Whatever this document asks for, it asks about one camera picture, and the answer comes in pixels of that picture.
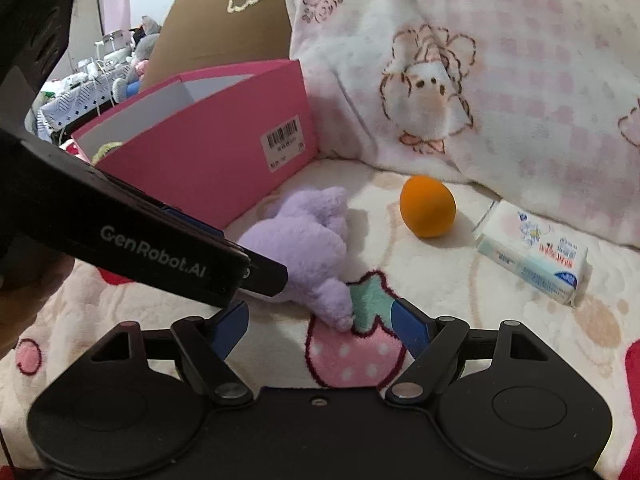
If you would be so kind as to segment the person left hand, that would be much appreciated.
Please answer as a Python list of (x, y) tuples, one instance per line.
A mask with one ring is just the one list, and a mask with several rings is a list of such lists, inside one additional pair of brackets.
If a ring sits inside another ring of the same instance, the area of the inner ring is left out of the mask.
[(2, 358), (15, 347), (21, 334), (34, 324), (39, 311), (70, 276), (74, 264), (74, 258), (60, 255), (34, 282), (14, 290), (1, 289)]

